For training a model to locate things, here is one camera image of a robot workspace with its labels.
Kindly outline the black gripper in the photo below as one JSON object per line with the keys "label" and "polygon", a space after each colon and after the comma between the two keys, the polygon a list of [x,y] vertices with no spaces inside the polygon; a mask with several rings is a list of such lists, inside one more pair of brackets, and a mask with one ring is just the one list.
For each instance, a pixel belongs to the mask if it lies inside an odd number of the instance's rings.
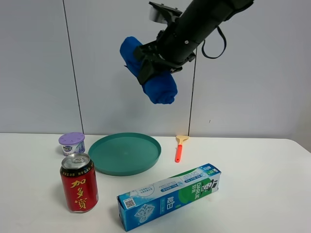
{"label": "black gripper", "polygon": [[139,70],[137,80],[144,85],[163,70],[181,71],[185,63],[195,58],[194,50],[206,37],[206,23],[169,23],[156,41],[144,45],[139,41],[124,41],[125,66]]}

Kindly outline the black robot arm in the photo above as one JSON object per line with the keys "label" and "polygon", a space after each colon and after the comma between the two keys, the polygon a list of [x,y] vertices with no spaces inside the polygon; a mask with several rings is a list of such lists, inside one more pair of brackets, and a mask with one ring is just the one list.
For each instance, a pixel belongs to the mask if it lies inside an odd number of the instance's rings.
{"label": "black robot arm", "polygon": [[217,30],[225,39],[220,24],[253,5],[252,0],[193,0],[184,12],[164,4],[149,2],[154,13],[151,20],[166,24],[155,41],[135,45],[125,58],[126,67],[144,85],[163,71],[176,73],[194,60],[194,50]]}

